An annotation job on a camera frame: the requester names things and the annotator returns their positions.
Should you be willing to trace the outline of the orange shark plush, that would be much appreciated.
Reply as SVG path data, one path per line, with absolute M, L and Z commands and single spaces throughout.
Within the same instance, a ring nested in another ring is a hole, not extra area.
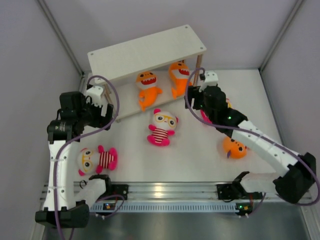
M 247 155 L 247 146 L 228 136 L 223 139 L 222 147 L 227 158 L 241 159 Z
M 176 99 L 183 96 L 190 76 L 189 67 L 183 62 L 177 61 L 169 66 L 168 74 L 173 82 L 173 86 L 171 87 L 172 97 Z
M 139 88 L 138 103 L 143 112 L 155 103 L 158 95 L 163 93 L 157 81 L 157 75 L 151 71 L 141 72 L 136 77 L 135 84 Z

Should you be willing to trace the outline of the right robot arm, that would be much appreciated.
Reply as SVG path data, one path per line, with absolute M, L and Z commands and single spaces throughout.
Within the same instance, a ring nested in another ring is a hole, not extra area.
M 272 173 L 242 172 L 234 179 L 233 192 L 240 199 L 251 193 L 272 193 L 291 204 L 300 204 L 313 186 L 319 186 L 316 158 L 300 154 L 277 143 L 260 131 L 247 116 L 228 106 L 226 94 L 218 86 L 187 86 L 185 108 L 191 113 L 201 110 L 209 119 L 208 126 L 234 141 L 249 147 L 267 162 Z

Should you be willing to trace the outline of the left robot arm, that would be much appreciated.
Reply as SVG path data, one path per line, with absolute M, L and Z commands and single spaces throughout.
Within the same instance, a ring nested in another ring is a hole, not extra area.
M 35 213 L 35 221 L 46 227 L 61 229 L 84 228 L 90 217 L 89 191 L 102 200 L 109 199 L 113 187 L 107 178 L 97 179 L 82 190 L 83 197 L 74 193 L 74 174 L 80 140 L 86 137 L 86 126 L 99 131 L 109 130 L 114 122 L 112 104 L 107 104 L 106 113 L 102 88 L 86 93 L 71 91 L 59 96 L 60 108 L 56 118 L 47 126 L 50 152 L 50 171 L 46 198 L 41 210 Z

